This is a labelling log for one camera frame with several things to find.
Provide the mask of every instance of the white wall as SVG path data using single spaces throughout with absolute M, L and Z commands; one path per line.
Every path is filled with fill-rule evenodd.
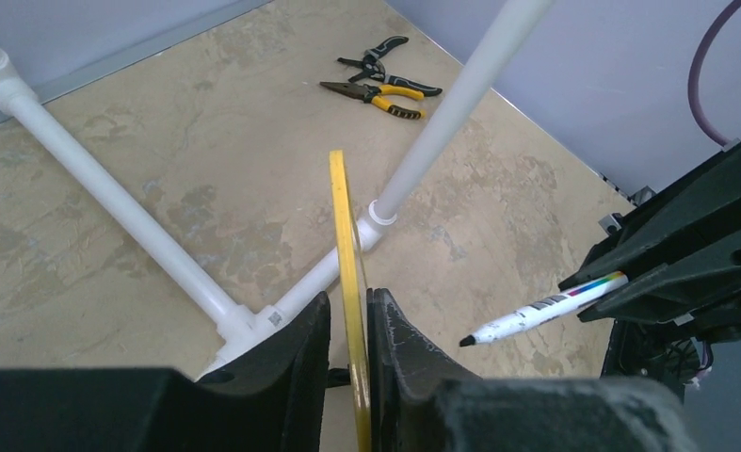
M 213 11 L 267 1 L 0 0 L 0 46 L 39 87 Z
M 387 0 L 458 60 L 504 0 Z M 715 153 L 686 101 L 697 45 L 730 0 L 558 0 L 495 88 L 627 192 L 661 189 Z M 702 68 L 701 101 L 741 137 L 741 9 Z

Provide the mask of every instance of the white pvc pipe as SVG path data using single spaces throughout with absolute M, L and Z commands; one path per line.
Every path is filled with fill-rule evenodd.
M 367 215 L 359 218 L 357 229 L 362 250 L 371 250 L 383 237 L 386 230 L 395 222 L 396 218 L 383 221 L 375 213 L 376 202 L 371 202 Z M 296 283 L 274 305 L 285 314 L 287 321 L 292 320 L 320 291 L 326 290 L 340 275 L 337 249 L 326 254 L 303 278 Z
M 218 325 L 242 308 L 242 321 L 253 314 L 236 303 L 176 243 L 159 223 L 57 122 L 42 105 L 27 97 L 9 104 L 12 115 L 82 184 L 140 246 L 201 306 Z
M 368 237 L 366 243 L 362 238 L 363 250 L 376 245 L 395 222 L 400 205 L 417 187 L 453 135 L 467 121 L 494 79 L 553 3 L 553 0 L 506 1 L 379 199 L 370 204 L 368 216 L 360 220 L 360 226 L 364 224 L 368 231 L 377 231 L 377 234 Z M 333 283 L 337 276 L 337 250 L 333 249 L 275 307 L 288 316 L 295 316 L 319 291 Z
M 554 0 L 507 0 L 440 107 L 381 192 L 376 214 L 391 218 L 467 121 Z
M 43 108 L 0 49 L 0 109 L 14 116 L 217 324 L 227 340 L 252 334 L 236 304 L 145 209 Z

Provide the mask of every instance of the beige mottled floor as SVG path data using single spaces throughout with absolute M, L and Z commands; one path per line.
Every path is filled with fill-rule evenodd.
M 346 150 L 366 206 L 425 124 L 317 85 L 352 74 L 334 59 L 393 34 L 411 41 L 385 57 L 391 72 L 450 86 L 459 64 L 378 0 L 277 0 L 49 109 L 258 311 L 332 246 L 328 151 Z M 369 280 L 480 375 L 594 376 L 605 322 L 569 317 L 493 347 L 459 351 L 457 341 L 553 292 L 603 237 L 597 219 L 627 209 L 490 92 L 367 257 Z M 345 335 L 339 304 L 333 311 L 339 364 Z M 194 376 L 220 345 L 207 317 L 51 156 L 14 121 L 1 125 L 0 366 L 162 364 Z M 347 392 L 328 398 L 323 449 L 349 450 L 339 445 L 353 441 Z

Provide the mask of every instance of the wire cutters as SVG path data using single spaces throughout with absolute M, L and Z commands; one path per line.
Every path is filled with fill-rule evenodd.
M 425 97 L 423 92 L 415 89 L 394 87 L 392 85 L 373 87 L 371 85 L 357 85 L 355 83 L 344 82 L 320 82 L 320 86 L 339 92 L 351 99 L 359 99 L 366 104 L 373 104 L 387 113 L 405 120 L 419 120 L 426 116 L 425 110 L 410 110 L 395 105 L 381 97 L 383 95 L 404 96 L 415 101 L 422 101 Z
M 386 72 L 386 69 L 384 69 L 384 65 L 379 61 L 382 57 L 389 54 L 395 47 L 407 42 L 409 42 L 409 38 L 405 36 L 392 36 L 378 46 L 365 50 L 364 57 L 361 61 L 341 57 L 337 58 L 337 61 L 347 66 L 362 70 L 360 73 L 347 79 L 350 83 L 356 83 L 364 78 L 372 78 L 373 80 L 378 80 L 381 83 L 392 85 L 394 87 L 403 87 L 420 91 L 426 97 L 440 95 L 440 93 L 443 92 L 442 88 L 434 88 L 428 85 L 423 85 L 422 83 L 411 81 L 408 78 L 389 75 Z

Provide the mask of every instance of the white marker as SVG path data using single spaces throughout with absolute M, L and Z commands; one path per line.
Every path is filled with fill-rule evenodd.
M 459 342 L 459 347 L 489 344 L 504 337 L 536 328 L 554 318 L 586 308 L 603 295 L 623 287 L 628 277 L 621 271 L 609 273 L 602 278 L 577 285 L 560 294 L 541 299 L 524 306 L 509 315 L 484 325 Z

